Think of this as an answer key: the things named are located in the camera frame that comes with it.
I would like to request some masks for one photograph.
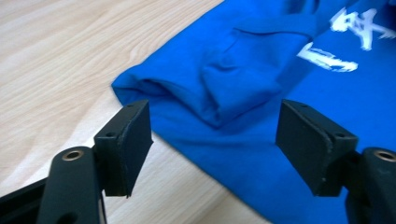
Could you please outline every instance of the wood grain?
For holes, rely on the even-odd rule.
[[[92,146],[120,109],[112,80],[220,2],[0,1],[0,196],[47,176],[58,152]],[[265,223],[153,138],[133,197],[106,198],[109,223]]]

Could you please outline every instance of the blue fabric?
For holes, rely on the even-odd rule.
[[[367,49],[347,19],[331,29],[343,7],[359,20],[376,8],[374,23],[396,29],[387,1],[228,0],[112,87],[124,105],[149,99],[153,131],[269,220],[346,223],[346,191],[314,197],[275,145],[288,98],[359,136],[359,150],[396,148],[396,40],[373,30]]]

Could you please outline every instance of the logo on shirt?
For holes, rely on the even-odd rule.
[[[373,23],[375,14],[375,8],[371,8],[360,15],[358,12],[347,14],[347,10],[343,8],[331,18],[331,29],[333,32],[351,31],[360,38],[361,49],[369,51],[372,49],[373,32],[381,34],[379,39],[396,37],[395,31]],[[313,42],[306,44],[297,56],[333,72],[352,72],[358,69],[357,63],[337,59],[330,52],[315,49],[312,46]]]

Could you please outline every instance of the black plastic part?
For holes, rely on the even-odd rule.
[[[54,157],[37,223],[106,223],[92,149],[72,147]]]
[[[131,196],[152,144],[149,101],[125,106],[94,141],[99,162],[105,166],[106,196]]]
[[[370,223],[396,223],[396,154],[384,148],[366,148],[361,173],[372,207]]]
[[[35,223],[47,179],[0,198],[0,223]]]
[[[314,195],[339,195],[342,158],[357,143],[357,136],[309,105],[283,100],[276,144]]]

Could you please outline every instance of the wooden surface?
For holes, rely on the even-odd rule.
[[[93,144],[120,109],[112,80],[220,0],[0,1],[0,196]],[[109,223],[264,223],[155,134],[132,198]]]

